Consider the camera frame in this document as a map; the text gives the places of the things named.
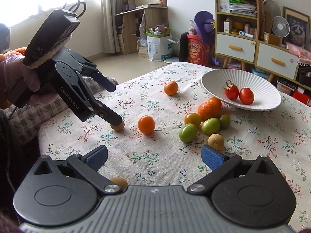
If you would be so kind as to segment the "gloved left hand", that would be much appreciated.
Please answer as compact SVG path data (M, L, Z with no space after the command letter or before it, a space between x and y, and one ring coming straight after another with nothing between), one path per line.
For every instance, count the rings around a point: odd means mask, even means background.
M5 93L12 89L12 87L22 78L27 87L37 92L40 88L40 81L36 75L35 70L31 70L23 64L23 55L8 54L4 56L1 54L1 108L4 101L7 100Z

